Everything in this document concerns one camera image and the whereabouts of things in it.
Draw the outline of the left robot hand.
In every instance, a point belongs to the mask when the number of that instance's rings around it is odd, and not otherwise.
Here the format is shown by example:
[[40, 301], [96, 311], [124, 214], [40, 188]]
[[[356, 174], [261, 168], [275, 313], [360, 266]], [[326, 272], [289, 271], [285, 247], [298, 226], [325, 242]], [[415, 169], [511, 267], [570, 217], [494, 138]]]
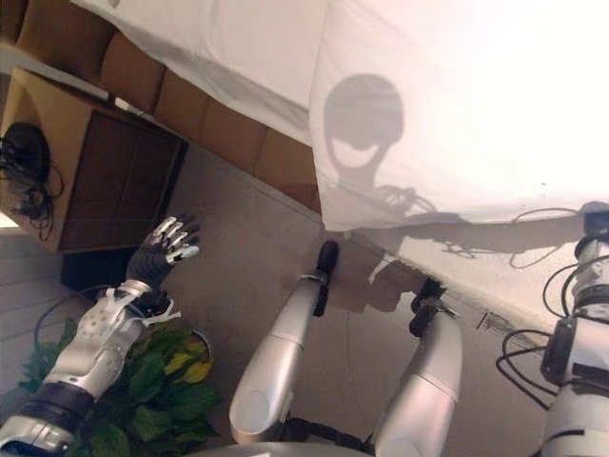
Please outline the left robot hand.
[[158, 288], [171, 270], [200, 251], [194, 215], [169, 215], [147, 236], [129, 259], [126, 279]]

